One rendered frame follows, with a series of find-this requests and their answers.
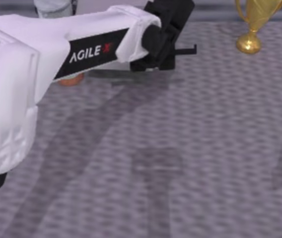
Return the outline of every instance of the table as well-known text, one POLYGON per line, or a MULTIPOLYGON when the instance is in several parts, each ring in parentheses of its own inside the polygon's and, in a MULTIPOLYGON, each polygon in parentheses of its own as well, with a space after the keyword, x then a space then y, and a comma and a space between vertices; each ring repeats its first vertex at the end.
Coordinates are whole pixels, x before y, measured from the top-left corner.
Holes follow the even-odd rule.
POLYGON ((174 71, 53 84, 0 190, 0 237, 282 238, 282 22, 254 56, 245 30, 189 23, 178 47, 198 55, 174 71))

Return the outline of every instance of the trophy cup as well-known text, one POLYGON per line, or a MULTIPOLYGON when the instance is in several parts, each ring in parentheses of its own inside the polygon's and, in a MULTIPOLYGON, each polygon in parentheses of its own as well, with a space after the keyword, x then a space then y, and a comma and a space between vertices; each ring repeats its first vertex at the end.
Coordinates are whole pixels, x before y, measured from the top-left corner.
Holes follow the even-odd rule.
POLYGON ((246 54, 257 53, 261 49, 261 41, 257 37, 257 32, 281 7, 282 0, 246 0, 246 16, 244 16, 240 0, 236 0, 239 16, 249 24, 249 32, 237 40, 238 50, 246 54))

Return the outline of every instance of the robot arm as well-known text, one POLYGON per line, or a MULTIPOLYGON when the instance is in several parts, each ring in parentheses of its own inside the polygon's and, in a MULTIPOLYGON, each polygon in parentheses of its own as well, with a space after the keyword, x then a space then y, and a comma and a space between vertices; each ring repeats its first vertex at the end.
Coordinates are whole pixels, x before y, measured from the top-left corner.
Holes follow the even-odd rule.
POLYGON ((173 69, 174 44, 193 8, 192 0, 155 0, 144 10, 119 5, 56 19, 0 16, 0 174, 29 152, 36 105, 52 82, 115 61, 129 62, 132 71, 173 69))

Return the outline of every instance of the orange object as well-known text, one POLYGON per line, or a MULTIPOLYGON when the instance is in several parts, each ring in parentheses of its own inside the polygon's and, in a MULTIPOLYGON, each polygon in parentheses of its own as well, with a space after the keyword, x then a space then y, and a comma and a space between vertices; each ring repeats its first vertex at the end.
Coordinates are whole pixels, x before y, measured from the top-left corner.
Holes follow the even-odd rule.
POLYGON ((77 84, 79 84, 84 78, 84 73, 81 73, 77 76, 75 76, 74 78, 70 78, 70 79, 62 79, 60 81, 58 81, 58 83, 62 86, 75 86, 77 84))

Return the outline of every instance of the black bracket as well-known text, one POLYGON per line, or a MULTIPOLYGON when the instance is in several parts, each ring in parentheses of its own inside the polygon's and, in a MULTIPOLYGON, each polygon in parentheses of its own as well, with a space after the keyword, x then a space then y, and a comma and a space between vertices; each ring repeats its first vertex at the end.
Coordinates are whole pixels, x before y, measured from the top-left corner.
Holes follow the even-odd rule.
POLYGON ((158 16, 161 27, 150 25, 145 30, 141 43, 149 54, 131 62, 131 71, 146 71, 147 68, 174 69, 175 56, 197 54, 196 45, 193 49, 175 49, 175 43, 194 7, 192 0, 154 0, 146 4, 144 10, 158 16))

